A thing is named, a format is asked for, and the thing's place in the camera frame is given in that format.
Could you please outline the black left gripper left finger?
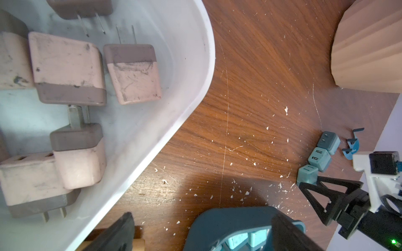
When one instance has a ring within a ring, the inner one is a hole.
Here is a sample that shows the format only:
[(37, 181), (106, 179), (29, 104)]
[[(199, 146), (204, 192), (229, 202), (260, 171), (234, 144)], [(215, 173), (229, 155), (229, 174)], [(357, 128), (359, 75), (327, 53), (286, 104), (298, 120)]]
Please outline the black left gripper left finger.
[(131, 251), (134, 235), (135, 222), (133, 215), (131, 212), (126, 212), (83, 250)]

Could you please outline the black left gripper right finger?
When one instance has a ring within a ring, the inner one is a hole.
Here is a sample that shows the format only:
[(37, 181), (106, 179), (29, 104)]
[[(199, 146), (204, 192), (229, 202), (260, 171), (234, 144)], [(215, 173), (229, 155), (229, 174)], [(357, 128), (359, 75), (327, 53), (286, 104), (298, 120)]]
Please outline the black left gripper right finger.
[(272, 219), (274, 251), (323, 251), (284, 215)]

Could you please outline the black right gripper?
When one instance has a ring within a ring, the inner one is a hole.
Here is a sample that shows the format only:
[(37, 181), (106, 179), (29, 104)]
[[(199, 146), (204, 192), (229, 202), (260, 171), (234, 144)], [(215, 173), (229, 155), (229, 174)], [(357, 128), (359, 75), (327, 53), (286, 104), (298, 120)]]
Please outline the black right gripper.
[[(325, 183), (346, 187), (346, 196)], [(300, 183), (298, 187), (323, 225), (329, 226), (335, 220), (341, 226), (339, 235), (349, 239), (371, 207), (369, 195), (362, 186), (360, 181), (318, 176), (315, 185)]]

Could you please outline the dark teal storage box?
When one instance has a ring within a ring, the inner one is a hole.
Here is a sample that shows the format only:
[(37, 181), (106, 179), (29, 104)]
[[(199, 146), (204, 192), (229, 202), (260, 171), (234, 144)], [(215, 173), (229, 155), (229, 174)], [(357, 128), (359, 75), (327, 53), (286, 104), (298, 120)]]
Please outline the dark teal storage box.
[[(272, 251), (272, 219), (284, 215), (303, 233), (306, 226), (274, 207), (215, 208), (202, 213), (190, 227), (184, 244), (185, 251), (225, 251), (225, 240), (241, 233), (270, 230), (267, 243), (255, 251)], [(239, 251), (251, 251), (248, 244)]]

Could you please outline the pink plug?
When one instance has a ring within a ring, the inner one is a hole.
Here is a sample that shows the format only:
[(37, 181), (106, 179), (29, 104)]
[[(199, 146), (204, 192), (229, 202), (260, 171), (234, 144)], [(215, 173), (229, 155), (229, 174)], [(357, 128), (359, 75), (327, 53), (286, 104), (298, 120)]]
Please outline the pink plug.
[(1, 162), (1, 189), (12, 217), (23, 218), (42, 214), (49, 220), (49, 211), (74, 204), (81, 189), (64, 188), (52, 152), (13, 156)]
[(138, 44), (134, 28), (133, 44), (123, 44), (117, 31), (118, 44), (103, 46), (108, 72), (118, 102), (130, 105), (162, 98), (160, 74), (155, 49), (150, 44)]
[(100, 17), (113, 13), (111, 0), (47, 0), (47, 3), (60, 18), (64, 20), (78, 19), (87, 37), (89, 37), (89, 33), (83, 22), (84, 18), (96, 17), (102, 33), (106, 34)]
[(1, 90), (24, 90), (35, 87), (28, 42), (29, 30), (24, 22), (1, 10)]
[(55, 164), (65, 189), (93, 186), (103, 178), (107, 161), (99, 123), (87, 123), (81, 106), (68, 106), (69, 124), (50, 134)]
[(35, 88), (45, 104), (104, 106), (102, 55), (96, 45), (40, 32), (28, 34)]

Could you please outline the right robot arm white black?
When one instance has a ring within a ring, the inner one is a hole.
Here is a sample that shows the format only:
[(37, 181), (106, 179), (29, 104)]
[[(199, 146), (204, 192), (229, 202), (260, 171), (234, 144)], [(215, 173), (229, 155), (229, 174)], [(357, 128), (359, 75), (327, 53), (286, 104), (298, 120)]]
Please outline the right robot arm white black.
[(402, 162), (399, 153), (375, 151), (356, 153), (353, 168), (364, 172), (363, 183), (318, 176), (298, 187), (328, 226), (336, 221), (339, 234), (349, 239), (360, 231), (389, 251), (402, 249)]

